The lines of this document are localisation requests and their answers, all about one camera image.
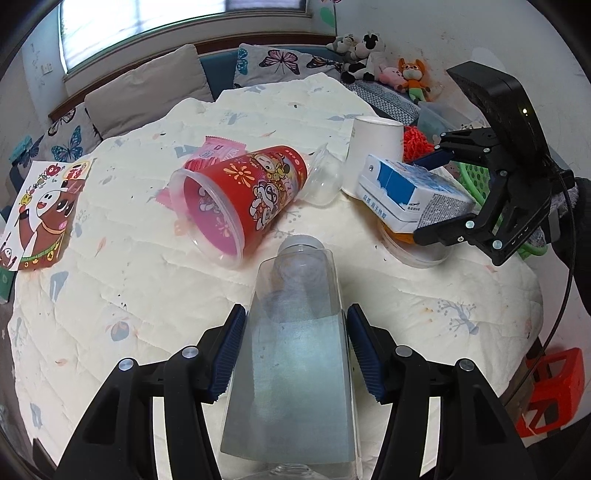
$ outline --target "white wall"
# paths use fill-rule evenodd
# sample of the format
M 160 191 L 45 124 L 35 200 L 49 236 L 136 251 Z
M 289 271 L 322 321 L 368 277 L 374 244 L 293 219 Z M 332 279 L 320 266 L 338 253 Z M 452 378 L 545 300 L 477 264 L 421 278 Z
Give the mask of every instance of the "white wall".
M 8 199 L 4 179 L 10 171 L 8 158 L 12 151 L 27 135 L 35 141 L 43 131 L 27 88 L 19 52 L 0 80 L 0 205 Z
M 21 48 L 31 100 L 39 123 L 46 128 L 51 125 L 49 113 L 67 99 L 59 41 L 59 11 L 56 7 L 37 25 Z M 51 63 L 53 71 L 43 75 L 41 65 L 47 63 Z
M 424 59 L 438 100 L 465 102 L 444 72 L 487 48 L 525 87 L 546 139 L 578 175 L 591 176 L 591 85 L 569 48 L 527 0 L 348 0 L 339 34 L 380 33 L 392 62 Z

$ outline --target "plastic bottle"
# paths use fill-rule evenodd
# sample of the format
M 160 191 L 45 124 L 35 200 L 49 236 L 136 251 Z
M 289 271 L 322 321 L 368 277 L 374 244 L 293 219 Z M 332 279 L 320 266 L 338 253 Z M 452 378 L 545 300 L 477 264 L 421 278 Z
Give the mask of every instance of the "plastic bottle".
M 355 435 L 333 255 L 291 236 L 259 268 L 220 449 L 262 462 L 256 479 L 355 479 Z

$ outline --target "metal screw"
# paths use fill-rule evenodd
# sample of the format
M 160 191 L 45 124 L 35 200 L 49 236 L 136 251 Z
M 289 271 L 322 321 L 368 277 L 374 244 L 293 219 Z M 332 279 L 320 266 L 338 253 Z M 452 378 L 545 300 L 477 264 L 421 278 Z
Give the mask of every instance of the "metal screw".
M 134 361 L 131 358 L 124 358 L 119 362 L 119 370 L 125 372 L 134 366 Z
M 472 362 L 472 360 L 468 360 L 467 358 L 462 358 L 460 360 L 460 368 L 466 372 L 471 372 L 474 370 L 474 362 Z
M 196 346 L 186 346 L 183 348 L 183 357 L 193 358 L 199 354 L 199 349 Z
M 399 345 L 396 347 L 396 355 L 408 358 L 413 354 L 413 349 L 406 345 Z

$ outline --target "window sill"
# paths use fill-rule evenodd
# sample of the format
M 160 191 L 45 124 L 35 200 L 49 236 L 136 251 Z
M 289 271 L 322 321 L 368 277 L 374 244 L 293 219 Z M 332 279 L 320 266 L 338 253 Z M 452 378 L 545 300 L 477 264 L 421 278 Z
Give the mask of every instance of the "window sill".
M 165 25 L 115 44 L 74 67 L 64 76 L 64 84 L 68 96 L 73 96 L 109 73 L 163 55 L 187 43 L 236 37 L 252 32 L 311 31 L 312 14 L 308 12 L 257 10 L 209 15 Z

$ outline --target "pink plush toy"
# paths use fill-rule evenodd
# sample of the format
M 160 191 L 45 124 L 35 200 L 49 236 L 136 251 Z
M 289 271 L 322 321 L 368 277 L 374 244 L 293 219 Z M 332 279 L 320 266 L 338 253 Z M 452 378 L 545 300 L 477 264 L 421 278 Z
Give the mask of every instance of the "pink plush toy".
M 380 74 L 378 75 L 378 81 L 385 85 L 390 85 L 398 92 L 404 92 L 406 89 L 402 88 L 402 85 L 406 83 L 406 80 L 396 67 L 388 67 L 385 64 L 379 66 Z

